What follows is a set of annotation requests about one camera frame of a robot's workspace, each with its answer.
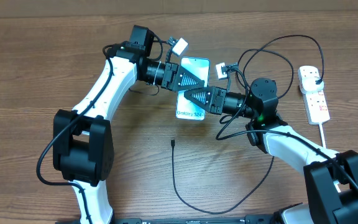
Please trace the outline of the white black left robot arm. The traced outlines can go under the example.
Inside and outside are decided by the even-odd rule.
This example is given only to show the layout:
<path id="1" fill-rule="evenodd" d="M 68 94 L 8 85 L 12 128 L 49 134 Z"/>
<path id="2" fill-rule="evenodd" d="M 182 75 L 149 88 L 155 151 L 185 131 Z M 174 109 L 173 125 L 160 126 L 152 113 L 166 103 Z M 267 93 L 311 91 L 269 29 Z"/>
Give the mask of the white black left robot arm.
<path id="1" fill-rule="evenodd" d="M 72 110 L 58 110 L 53 120 L 53 166 L 64 185 L 76 193 L 77 223 L 113 223 L 106 179 L 114 162 L 112 118 L 136 81 L 169 91 L 201 88 L 206 81 L 176 63 L 150 58 L 160 38 L 147 27 L 134 26 L 128 41 L 103 48 L 106 64 L 86 97 Z"/>

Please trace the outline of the blue Galaxy smartphone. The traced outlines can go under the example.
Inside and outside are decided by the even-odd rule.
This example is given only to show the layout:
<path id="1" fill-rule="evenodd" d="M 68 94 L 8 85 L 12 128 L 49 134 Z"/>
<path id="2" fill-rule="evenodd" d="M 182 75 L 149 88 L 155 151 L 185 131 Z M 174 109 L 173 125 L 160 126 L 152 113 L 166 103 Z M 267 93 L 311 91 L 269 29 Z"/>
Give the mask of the blue Galaxy smartphone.
<path id="1" fill-rule="evenodd" d="M 204 81 L 204 87 L 208 85 L 210 61 L 207 58 L 183 57 L 181 66 Z M 178 119 L 189 119 L 202 121 L 205 117 L 205 110 L 187 100 L 184 90 L 178 92 L 176 117 Z"/>

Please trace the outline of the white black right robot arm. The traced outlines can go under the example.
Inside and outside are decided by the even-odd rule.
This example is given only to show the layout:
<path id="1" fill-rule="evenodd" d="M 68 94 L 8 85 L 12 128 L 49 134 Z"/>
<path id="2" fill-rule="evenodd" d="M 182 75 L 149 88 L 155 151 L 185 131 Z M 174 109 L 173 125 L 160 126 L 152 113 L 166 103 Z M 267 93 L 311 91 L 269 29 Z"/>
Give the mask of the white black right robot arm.
<path id="1" fill-rule="evenodd" d="M 244 134 L 250 143 L 303 175 L 307 203 L 275 212 L 271 223 L 358 223 L 358 153 L 327 149 L 297 134 L 277 112 L 273 80 L 254 80 L 246 95 L 207 86 L 184 96 L 211 114 L 249 118 Z"/>

